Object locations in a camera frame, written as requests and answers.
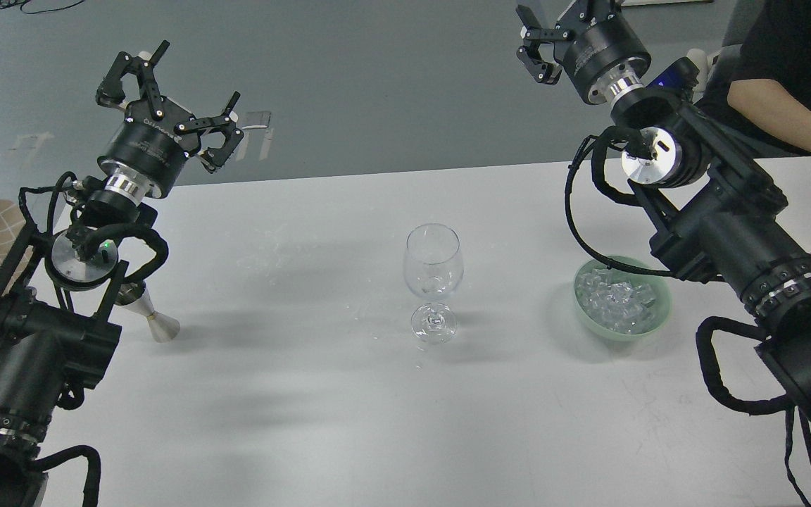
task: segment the person's arm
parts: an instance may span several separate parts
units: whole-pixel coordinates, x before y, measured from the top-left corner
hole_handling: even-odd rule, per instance
[[[768,134],[811,151],[811,111],[778,81],[734,81],[728,92],[728,105]]]

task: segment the table surface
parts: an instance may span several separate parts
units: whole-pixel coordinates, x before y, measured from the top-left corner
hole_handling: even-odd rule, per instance
[[[811,158],[762,164],[791,202],[780,224],[811,251]],[[635,344],[579,323],[572,278],[588,258],[565,224],[566,167],[176,187],[149,201],[171,254],[147,282],[183,330],[158,344],[117,308],[106,378],[79,410],[56,411],[42,455],[99,449],[103,506],[799,504],[783,416],[728,411],[703,385],[699,323],[752,322],[728,286],[669,280],[672,317]],[[643,211],[586,174],[584,237],[655,265]],[[695,189],[669,195],[682,205]],[[450,225],[465,259],[448,300],[458,336],[442,346],[412,335],[421,301],[402,280],[406,235],[425,222]],[[747,340],[717,347],[735,395],[780,392]],[[811,497],[800,440],[793,466]],[[84,472],[82,460],[51,472],[43,505],[80,504]]]

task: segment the glass bowl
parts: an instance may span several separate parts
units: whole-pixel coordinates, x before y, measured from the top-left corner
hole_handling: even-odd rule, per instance
[[[630,257],[612,259],[649,267]],[[672,293],[663,277],[606,270],[605,264],[597,260],[577,270],[572,292],[581,323],[596,336],[609,340],[630,342],[646,337],[659,330],[672,313]]]

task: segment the cocktail jigger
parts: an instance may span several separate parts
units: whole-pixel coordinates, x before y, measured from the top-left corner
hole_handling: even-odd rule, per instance
[[[155,311],[152,299],[146,291],[145,282],[125,283],[118,292],[116,304],[133,313],[143,315],[149,321],[149,331],[158,343],[170,342],[180,331],[180,322]]]

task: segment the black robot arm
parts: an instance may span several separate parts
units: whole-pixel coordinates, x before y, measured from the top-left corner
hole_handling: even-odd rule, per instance
[[[84,507],[96,505],[99,454],[77,446],[36,459],[39,444],[55,407],[80,407],[84,390],[102,380],[121,334],[121,327],[108,321],[112,308],[148,299],[144,280],[167,260],[168,244],[152,228],[157,213],[142,200],[165,198],[192,156],[202,158],[209,170],[221,167],[242,138],[232,111],[239,93],[232,94],[220,116],[202,119],[161,95],[152,70],[167,48],[162,42],[148,58],[121,52],[96,91],[99,105],[125,110],[118,134],[99,157],[103,180],[65,173],[53,187],[20,189],[26,224],[0,266],[0,507],[38,505],[45,471],[78,456],[89,462]],[[129,103],[121,84],[126,74],[137,77],[141,96]],[[212,132],[225,141],[202,150],[201,137]],[[52,193],[42,231],[27,209],[28,192]],[[70,205],[71,223],[56,233],[60,196]],[[148,245],[153,256],[129,273],[119,246],[131,237]],[[18,272],[25,254],[26,266]],[[37,299],[29,286],[41,263],[54,284],[57,306]],[[70,293],[102,286],[96,311],[77,313]]]
[[[788,204],[781,190],[740,145],[685,100],[688,94],[660,86],[663,80],[641,83],[650,56],[622,18],[620,2],[576,0],[554,29],[543,29],[527,7],[516,11],[525,28],[517,55],[532,77],[554,84],[564,69],[584,102],[611,106],[618,129],[607,129],[595,146],[579,151],[580,160],[594,151],[598,189],[647,212],[656,228],[651,253],[667,274],[731,286],[763,330],[756,351],[789,400],[772,407],[795,404],[811,422],[811,255],[775,220]],[[542,44],[553,45],[554,62],[542,61]],[[608,189],[602,178],[606,147],[615,142],[627,142],[621,162],[633,194]],[[704,174],[708,183],[683,208],[662,193]],[[713,330],[707,325],[701,334],[711,337]],[[704,376],[712,375],[708,370]]]

